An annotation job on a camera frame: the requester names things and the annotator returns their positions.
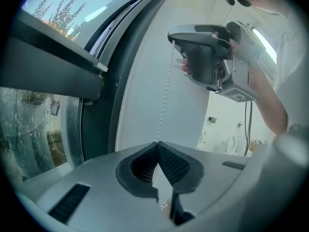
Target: hand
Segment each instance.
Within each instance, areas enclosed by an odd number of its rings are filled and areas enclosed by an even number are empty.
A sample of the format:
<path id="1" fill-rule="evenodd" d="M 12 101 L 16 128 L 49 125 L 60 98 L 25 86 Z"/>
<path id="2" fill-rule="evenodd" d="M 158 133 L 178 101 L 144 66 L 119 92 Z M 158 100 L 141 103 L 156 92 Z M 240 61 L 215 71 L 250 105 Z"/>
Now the hand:
<path id="1" fill-rule="evenodd" d="M 218 37 L 218 32 L 214 32 L 214 33 L 212 34 L 212 36 L 213 36 L 214 38 L 217 38 L 217 37 Z M 239 50 L 239 44 L 238 44 L 236 41 L 232 40 L 232 39 L 230 39 L 230 44 L 231 44 L 231 52 L 230 52 L 230 54 L 231 54 L 231 55 L 234 55 L 234 54 L 236 54 L 237 51 Z M 183 60 L 183 64 L 184 64 L 184 65 L 182 66 L 182 71 L 184 71 L 184 72 L 190 74 L 190 69 L 189 69 L 189 67 L 188 67 L 189 62 L 188 62 L 188 59 L 187 59 L 187 58 L 185 58 L 185 59 Z"/>
<path id="2" fill-rule="evenodd" d="M 183 60 L 183 64 L 184 65 L 182 66 L 182 71 L 190 74 L 190 70 L 188 67 L 189 62 L 187 58 Z M 259 68 L 255 68 L 254 66 L 249 66 L 248 70 L 250 74 L 250 88 L 252 88 L 257 92 L 259 92 L 261 88 L 262 89 L 269 88 L 270 83 L 267 80 L 267 77 L 265 76 L 264 72 L 259 70 Z"/>

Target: black cable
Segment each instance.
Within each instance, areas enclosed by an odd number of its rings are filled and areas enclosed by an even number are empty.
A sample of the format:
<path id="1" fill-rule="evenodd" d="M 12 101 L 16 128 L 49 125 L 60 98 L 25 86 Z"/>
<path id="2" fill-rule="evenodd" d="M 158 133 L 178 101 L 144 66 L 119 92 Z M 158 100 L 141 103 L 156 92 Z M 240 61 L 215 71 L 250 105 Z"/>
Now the black cable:
<path id="1" fill-rule="evenodd" d="M 245 156 L 248 153 L 249 146 L 250 146 L 250 141 L 251 141 L 251 123 L 252 123 L 252 101 L 250 102 L 250 114 L 249 114 L 249 125 L 248 125 L 248 138 L 247 138 L 247 147 L 245 150 Z"/>
<path id="2" fill-rule="evenodd" d="M 229 11 L 227 12 L 223 22 L 220 24 L 220 26 L 222 26 L 222 24 L 225 22 L 225 19 L 227 18 L 228 14 L 231 12 L 231 9 L 232 9 L 233 6 L 230 7 Z"/>
<path id="3" fill-rule="evenodd" d="M 248 136 L 247 136 L 247 103 L 246 103 L 246 106 L 245 106 L 245 135 L 246 135 L 246 148 L 245 148 L 245 155 L 246 155 L 246 151 L 247 151 L 247 148 L 248 148 Z"/>
<path id="4" fill-rule="evenodd" d="M 250 84 L 250 74 L 248 71 L 248 86 Z M 246 149 L 245 149 L 245 156 L 248 153 L 250 141 L 251 141 L 251 123 L 252 123 L 252 101 L 250 102 L 250 114 L 249 114 L 249 124 L 248 124 L 248 134 L 247 134 L 247 103 L 245 106 L 245 135 L 246 135 Z"/>

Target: person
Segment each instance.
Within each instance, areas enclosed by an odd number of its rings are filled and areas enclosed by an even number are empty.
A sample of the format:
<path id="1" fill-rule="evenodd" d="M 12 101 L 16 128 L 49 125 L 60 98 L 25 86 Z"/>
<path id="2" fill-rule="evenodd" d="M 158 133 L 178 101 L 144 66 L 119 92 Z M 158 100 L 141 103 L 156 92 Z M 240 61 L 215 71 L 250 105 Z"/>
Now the person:
<path id="1" fill-rule="evenodd" d="M 250 86 L 259 94 L 256 105 L 266 125 L 276 135 L 280 135 L 285 133 L 290 125 L 301 124 L 305 117 L 308 117 L 301 115 L 302 108 L 297 108 L 297 106 L 302 105 L 304 107 L 304 104 L 307 105 L 308 99 L 304 100 L 301 97 L 299 92 L 302 92 L 302 90 L 293 89 L 293 86 L 300 85 L 297 84 L 296 76 L 304 77 L 303 74 L 307 73 L 308 70 L 304 68 L 308 38 L 295 11 L 286 0 L 238 0 L 238 2 L 245 7 L 253 6 L 270 13 L 279 14 L 287 20 L 287 28 L 277 50 L 278 75 L 274 89 L 260 68 L 254 68 L 249 64 Z M 232 39 L 230 39 L 230 43 L 232 51 L 235 53 L 238 50 L 238 45 Z M 182 70 L 188 73 L 187 59 L 184 59 L 183 63 Z"/>

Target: window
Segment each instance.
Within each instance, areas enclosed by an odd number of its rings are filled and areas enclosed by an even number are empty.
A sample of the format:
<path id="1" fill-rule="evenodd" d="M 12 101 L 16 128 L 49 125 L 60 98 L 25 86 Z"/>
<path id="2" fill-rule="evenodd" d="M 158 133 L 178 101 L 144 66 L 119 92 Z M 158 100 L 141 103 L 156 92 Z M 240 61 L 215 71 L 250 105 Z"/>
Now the window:
<path id="1" fill-rule="evenodd" d="M 0 87 L 0 154 L 15 185 L 65 162 L 61 96 Z"/>
<path id="2" fill-rule="evenodd" d="M 266 52 L 270 55 L 271 59 L 275 63 L 277 63 L 277 53 L 276 53 L 275 49 L 271 46 L 271 44 L 268 42 L 268 40 L 265 39 L 265 37 L 257 29 L 253 29 L 253 32 L 260 39 L 260 41 L 262 42 L 263 46 L 266 49 Z"/>
<path id="3" fill-rule="evenodd" d="M 27 0 L 22 9 L 70 40 L 113 0 Z"/>

